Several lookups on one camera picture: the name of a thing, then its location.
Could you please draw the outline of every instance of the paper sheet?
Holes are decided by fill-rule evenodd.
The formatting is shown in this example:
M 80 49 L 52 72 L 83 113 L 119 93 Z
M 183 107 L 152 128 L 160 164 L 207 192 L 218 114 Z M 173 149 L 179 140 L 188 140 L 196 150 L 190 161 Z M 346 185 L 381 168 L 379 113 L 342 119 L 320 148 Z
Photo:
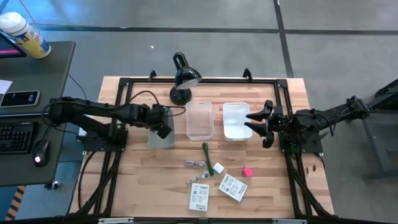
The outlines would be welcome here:
M 0 94 L 5 94 L 10 88 L 12 81 L 0 80 Z

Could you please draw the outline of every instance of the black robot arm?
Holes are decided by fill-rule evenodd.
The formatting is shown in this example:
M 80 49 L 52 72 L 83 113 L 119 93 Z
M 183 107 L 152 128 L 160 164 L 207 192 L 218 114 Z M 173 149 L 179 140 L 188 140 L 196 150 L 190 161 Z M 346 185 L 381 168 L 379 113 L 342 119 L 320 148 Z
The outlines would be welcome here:
M 281 106 L 273 106 L 271 100 L 267 100 L 264 109 L 258 113 L 248 114 L 246 117 L 262 121 L 265 123 L 250 123 L 245 125 L 265 137 L 263 140 L 263 147 L 271 147 L 274 143 L 274 132 L 283 135 L 283 139 L 289 147 L 292 146 L 307 146 L 317 145 L 320 140 L 324 138 L 327 133 L 319 135 L 319 131 L 325 128 L 330 129 L 332 136 L 335 134 L 336 124 L 346 119 L 363 119 L 369 115 L 369 108 L 363 100 L 352 96 L 347 99 L 345 104 L 336 106 L 334 108 L 318 111 L 312 110 L 298 110 L 295 114 L 288 117 L 283 114 Z
M 114 106 L 63 97 L 51 99 L 48 107 L 50 108 L 48 119 L 52 123 L 71 122 L 85 131 L 92 131 L 100 138 L 113 143 L 119 143 L 121 138 L 125 138 L 126 130 L 121 130 L 111 124 L 103 124 L 85 114 L 116 118 L 130 126 L 149 128 L 151 131 L 157 131 L 157 134 L 163 139 L 171 132 L 171 128 L 167 124 L 166 111 L 162 105 L 154 104 L 152 108 L 137 104 Z

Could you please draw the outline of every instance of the desk lamp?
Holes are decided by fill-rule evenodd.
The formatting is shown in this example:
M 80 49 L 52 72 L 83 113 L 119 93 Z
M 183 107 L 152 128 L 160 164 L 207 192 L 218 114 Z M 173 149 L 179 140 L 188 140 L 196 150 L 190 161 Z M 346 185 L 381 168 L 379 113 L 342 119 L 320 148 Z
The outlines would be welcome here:
M 190 88 L 196 86 L 201 80 L 201 75 L 195 69 L 189 67 L 183 53 L 175 53 L 173 61 L 177 73 L 175 74 L 175 86 L 170 90 L 170 100 L 175 105 L 185 105 L 192 98 Z

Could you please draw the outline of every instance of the white connector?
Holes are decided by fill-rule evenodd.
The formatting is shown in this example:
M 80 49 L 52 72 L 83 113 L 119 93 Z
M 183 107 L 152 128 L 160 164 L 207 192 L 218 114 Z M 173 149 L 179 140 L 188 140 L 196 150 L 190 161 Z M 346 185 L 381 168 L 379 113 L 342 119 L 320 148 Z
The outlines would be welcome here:
M 213 170 L 216 171 L 217 174 L 221 174 L 224 170 L 224 167 L 217 162 L 216 165 L 213 166 Z

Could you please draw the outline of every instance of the green wire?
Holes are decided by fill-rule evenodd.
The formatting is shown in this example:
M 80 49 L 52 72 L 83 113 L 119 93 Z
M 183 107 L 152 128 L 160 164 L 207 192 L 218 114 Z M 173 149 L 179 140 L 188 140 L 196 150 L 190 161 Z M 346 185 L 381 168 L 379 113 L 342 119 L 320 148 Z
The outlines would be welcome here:
M 214 171 L 213 171 L 213 167 L 211 166 L 211 162 L 210 162 L 210 157 L 209 157 L 209 147 L 207 145 L 207 142 L 204 142 L 201 144 L 201 147 L 203 148 L 203 151 L 205 152 L 206 155 L 206 159 L 207 159 L 207 168 L 209 170 L 209 174 L 211 176 L 214 175 Z

